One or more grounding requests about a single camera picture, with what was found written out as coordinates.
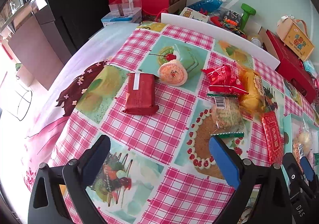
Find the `clear bag round bun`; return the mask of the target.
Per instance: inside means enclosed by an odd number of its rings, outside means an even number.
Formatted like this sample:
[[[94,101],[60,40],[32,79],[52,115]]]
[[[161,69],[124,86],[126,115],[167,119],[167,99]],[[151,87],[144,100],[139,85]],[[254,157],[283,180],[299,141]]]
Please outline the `clear bag round bun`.
[[[303,145],[304,156],[308,156],[312,147],[312,131],[309,124],[304,119],[293,143],[296,141]]]

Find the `red gold packet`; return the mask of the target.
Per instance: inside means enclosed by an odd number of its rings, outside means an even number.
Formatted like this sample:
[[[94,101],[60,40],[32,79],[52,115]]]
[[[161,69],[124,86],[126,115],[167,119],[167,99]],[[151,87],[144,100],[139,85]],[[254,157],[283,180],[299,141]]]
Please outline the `red gold packet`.
[[[284,155],[284,145],[274,111],[263,114],[262,125],[267,141],[269,164],[272,165],[276,163],[281,165]]]

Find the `round biscuit clear packet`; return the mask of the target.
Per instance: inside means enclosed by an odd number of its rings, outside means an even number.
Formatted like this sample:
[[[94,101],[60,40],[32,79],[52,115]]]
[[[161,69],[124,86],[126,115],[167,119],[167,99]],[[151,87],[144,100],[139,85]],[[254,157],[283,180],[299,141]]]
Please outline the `round biscuit clear packet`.
[[[221,139],[244,137],[244,122],[238,99],[234,95],[208,94],[212,98],[209,110],[210,119],[213,123],[212,136]]]

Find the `yellow cake snack packet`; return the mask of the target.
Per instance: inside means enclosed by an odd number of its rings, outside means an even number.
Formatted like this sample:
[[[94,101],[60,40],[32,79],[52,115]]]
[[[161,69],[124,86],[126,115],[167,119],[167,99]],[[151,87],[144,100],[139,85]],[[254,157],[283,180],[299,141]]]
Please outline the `yellow cake snack packet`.
[[[240,96],[239,107],[251,115],[264,113],[266,103],[260,74],[243,66],[239,69],[239,80],[247,92]]]

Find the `dark red block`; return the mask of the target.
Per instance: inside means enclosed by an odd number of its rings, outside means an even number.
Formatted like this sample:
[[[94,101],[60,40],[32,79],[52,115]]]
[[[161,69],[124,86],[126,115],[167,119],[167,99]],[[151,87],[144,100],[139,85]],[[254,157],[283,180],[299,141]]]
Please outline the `dark red block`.
[[[159,110],[155,104],[155,76],[149,73],[128,73],[128,86],[123,112],[151,116]]]

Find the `shiny red crinkled packet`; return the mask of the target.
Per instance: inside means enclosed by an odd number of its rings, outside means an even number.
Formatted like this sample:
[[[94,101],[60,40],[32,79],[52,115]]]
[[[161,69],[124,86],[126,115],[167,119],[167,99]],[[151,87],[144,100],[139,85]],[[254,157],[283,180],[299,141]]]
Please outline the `shiny red crinkled packet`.
[[[209,91],[230,95],[248,94],[243,83],[229,65],[201,70],[209,79]]]

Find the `orange lid jelly cup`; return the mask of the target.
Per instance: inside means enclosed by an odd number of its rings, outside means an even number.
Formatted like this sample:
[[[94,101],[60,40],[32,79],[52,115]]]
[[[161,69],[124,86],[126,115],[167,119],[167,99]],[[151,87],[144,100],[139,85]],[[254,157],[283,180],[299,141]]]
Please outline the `orange lid jelly cup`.
[[[182,63],[173,59],[160,66],[158,70],[161,82],[171,86],[182,86],[188,79],[188,73]]]

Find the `green snack packet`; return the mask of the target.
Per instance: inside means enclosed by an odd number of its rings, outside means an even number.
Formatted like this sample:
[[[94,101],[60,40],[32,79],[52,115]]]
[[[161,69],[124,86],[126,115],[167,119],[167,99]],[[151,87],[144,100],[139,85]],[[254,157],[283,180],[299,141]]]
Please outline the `green snack packet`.
[[[313,154],[313,164],[314,164],[314,166],[319,165],[319,153]]]

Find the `orange barcode bread packet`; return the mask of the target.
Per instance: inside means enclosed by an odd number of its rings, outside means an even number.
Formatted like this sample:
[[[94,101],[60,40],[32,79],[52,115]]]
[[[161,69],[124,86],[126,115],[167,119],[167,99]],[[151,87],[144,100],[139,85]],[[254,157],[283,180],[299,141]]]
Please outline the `orange barcode bread packet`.
[[[304,157],[303,145],[300,142],[294,142],[292,145],[292,153],[296,159],[298,166],[301,168],[301,158]]]

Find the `pale blue wipes pack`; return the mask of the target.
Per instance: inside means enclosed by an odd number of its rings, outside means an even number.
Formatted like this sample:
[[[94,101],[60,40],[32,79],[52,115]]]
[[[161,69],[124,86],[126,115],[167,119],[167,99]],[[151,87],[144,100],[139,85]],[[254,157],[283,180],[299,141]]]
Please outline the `pale blue wipes pack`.
[[[303,62],[304,69],[307,73],[311,75],[312,78],[317,78],[318,73],[315,70],[313,63],[310,60]]]

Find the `small clear bottle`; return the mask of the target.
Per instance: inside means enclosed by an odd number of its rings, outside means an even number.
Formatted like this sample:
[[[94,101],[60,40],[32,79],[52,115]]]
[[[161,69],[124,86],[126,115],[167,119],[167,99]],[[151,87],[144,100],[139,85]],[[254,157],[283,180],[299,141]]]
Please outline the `small clear bottle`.
[[[263,40],[259,34],[250,34],[247,36],[247,40],[252,42],[254,45],[262,48],[263,47]]]

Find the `yellow wooden sign box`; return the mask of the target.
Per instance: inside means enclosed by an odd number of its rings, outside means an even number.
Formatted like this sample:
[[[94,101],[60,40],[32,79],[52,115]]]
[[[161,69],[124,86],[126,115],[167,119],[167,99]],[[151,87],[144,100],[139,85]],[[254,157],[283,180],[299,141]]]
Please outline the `yellow wooden sign box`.
[[[303,62],[314,51],[314,44],[310,40],[307,25],[304,20],[285,15],[277,22],[276,34],[285,46],[290,48]]]

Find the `green dumbbell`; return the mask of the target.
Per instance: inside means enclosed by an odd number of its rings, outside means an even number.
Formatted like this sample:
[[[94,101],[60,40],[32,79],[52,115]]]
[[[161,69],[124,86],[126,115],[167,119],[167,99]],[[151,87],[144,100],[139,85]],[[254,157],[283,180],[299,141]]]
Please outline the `green dumbbell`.
[[[252,8],[250,5],[247,5],[245,3],[242,3],[241,9],[243,10],[243,15],[242,15],[241,25],[239,29],[243,31],[248,22],[249,17],[256,15],[256,10]]]

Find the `blue white tissue box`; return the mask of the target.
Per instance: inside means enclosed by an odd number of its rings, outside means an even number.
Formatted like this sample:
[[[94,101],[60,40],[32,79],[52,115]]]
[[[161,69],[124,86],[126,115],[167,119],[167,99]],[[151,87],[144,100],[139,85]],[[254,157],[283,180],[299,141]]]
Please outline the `blue white tissue box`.
[[[121,16],[119,12],[110,12],[105,15],[101,22],[104,27],[115,23],[136,23],[139,24],[142,21],[142,9],[134,8],[133,10],[124,10],[124,15]]]

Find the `blue water bottle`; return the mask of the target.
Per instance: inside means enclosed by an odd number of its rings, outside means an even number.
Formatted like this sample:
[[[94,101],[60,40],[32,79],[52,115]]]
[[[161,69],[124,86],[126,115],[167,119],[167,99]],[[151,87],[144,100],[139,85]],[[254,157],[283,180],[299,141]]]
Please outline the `blue water bottle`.
[[[200,0],[188,6],[197,12],[211,13],[217,10],[226,0]]]

